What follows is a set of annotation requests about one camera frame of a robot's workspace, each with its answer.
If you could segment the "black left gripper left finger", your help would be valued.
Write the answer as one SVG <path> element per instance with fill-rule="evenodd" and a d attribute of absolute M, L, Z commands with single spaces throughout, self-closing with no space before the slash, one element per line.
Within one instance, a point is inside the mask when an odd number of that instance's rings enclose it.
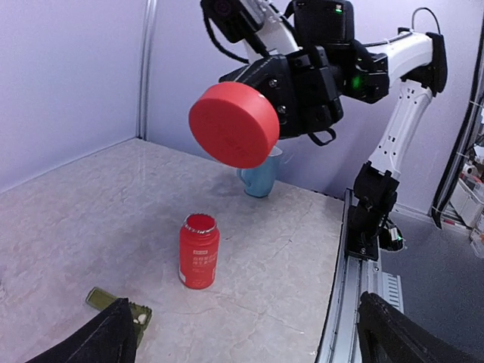
<path fill-rule="evenodd" d="M 70 337 L 30 361 L 134 362 L 136 350 L 132 319 L 104 311 Z"/>

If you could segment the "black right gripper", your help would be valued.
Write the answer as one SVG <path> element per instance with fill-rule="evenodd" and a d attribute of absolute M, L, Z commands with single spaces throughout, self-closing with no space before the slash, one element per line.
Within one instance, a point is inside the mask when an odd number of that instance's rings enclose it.
<path fill-rule="evenodd" d="M 243 83 L 264 95 L 278 115 L 281 140 L 308 135 L 315 144 L 329 144 L 337 138 L 333 124 L 343 118 L 339 72 L 325 50 L 313 46 L 258 59 L 219 81 Z M 319 132 L 328 133 L 330 139 L 321 141 Z"/>

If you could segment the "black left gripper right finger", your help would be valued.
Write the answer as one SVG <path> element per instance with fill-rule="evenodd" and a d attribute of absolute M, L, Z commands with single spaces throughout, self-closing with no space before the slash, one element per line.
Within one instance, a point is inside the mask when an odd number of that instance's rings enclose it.
<path fill-rule="evenodd" d="M 462 352 L 428 333 L 375 293 L 361 295 L 358 339 L 363 362 L 461 362 Z"/>

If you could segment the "green pill organizer box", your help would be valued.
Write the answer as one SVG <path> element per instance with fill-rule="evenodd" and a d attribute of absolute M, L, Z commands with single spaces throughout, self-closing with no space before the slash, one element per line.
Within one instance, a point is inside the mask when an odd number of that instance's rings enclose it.
<path fill-rule="evenodd" d="M 153 316 L 153 310 L 150 307 L 139 305 L 128 298 L 114 296 L 100 287 L 93 287 L 88 292 L 85 302 L 99 312 L 107 311 L 109 313 L 117 313 L 124 319 L 131 318 L 136 347 L 140 347 L 144 333 Z"/>

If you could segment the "red can lid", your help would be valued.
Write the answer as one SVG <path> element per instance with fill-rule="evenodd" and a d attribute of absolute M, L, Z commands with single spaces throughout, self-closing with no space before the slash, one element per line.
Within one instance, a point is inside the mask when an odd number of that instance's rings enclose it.
<path fill-rule="evenodd" d="M 278 115 L 269 100 L 239 82 L 208 88 L 191 107 L 188 123 L 211 157 L 239 169 L 264 163 L 280 135 Z"/>

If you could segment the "red cylindrical can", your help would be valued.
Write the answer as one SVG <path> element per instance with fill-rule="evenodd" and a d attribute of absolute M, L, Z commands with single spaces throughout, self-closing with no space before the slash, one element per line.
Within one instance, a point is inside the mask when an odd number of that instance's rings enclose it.
<path fill-rule="evenodd" d="M 178 275 L 193 290 L 210 287 L 216 277 L 220 232 L 216 220 L 193 213 L 184 220 L 179 233 Z"/>

